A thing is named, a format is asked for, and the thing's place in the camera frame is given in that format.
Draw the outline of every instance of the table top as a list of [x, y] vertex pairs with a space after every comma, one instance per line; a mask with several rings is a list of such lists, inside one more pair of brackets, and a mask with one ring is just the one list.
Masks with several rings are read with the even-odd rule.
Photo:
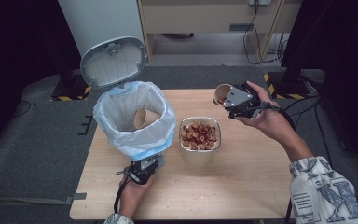
[[[290, 200], [289, 159], [277, 142], [257, 129], [229, 119], [213, 104], [214, 90], [165, 90], [176, 115], [174, 140], [165, 165], [156, 171], [135, 219], [262, 219], [284, 218]], [[222, 144], [213, 161], [202, 168], [187, 165], [180, 155], [178, 129], [187, 117], [217, 120]], [[110, 146], [97, 127], [76, 193], [70, 217], [106, 219], [113, 213], [118, 183], [131, 160]]]

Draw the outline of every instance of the white shirt sleeve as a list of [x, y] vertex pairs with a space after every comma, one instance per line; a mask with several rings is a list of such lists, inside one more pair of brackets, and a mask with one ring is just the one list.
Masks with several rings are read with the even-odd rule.
[[120, 214], [112, 214], [103, 224], [134, 224], [129, 217]]
[[291, 200], [296, 223], [358, 224], [353, 184], [323, 157], [290, 164]]

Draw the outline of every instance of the power outlet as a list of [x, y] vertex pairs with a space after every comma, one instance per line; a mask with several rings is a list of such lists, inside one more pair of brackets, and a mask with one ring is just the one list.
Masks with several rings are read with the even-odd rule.
[[255, 3], [257, 2], [259, 6], [268, 6], [271, 5], [271, 1], [272, 0], [249, 0], [249, 5], [255, 6]]

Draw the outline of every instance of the trash can lid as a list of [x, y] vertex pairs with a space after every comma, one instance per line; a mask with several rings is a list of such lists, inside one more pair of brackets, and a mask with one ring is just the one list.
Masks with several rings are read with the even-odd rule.
[[144, 43], [125, 36], [89, 49], [81, 59], [80, 70], [86, 83], [94, 89], [115, 87], [139, 75], [145, 59]]

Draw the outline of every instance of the person's left hand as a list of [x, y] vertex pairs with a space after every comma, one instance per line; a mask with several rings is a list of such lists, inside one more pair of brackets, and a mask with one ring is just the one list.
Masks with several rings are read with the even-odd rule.
[[[120, 186], [124, 183], [126, 176], [120, 181]], [[149, 180], [144, 185], [138, 185], [131, 181], [126, 185], [120, 197], [119, 213], [123, 216], [133, 219], [136, 210], [142, 202], [147, 191], [152, 187], [155, 175], [150, 176]]]

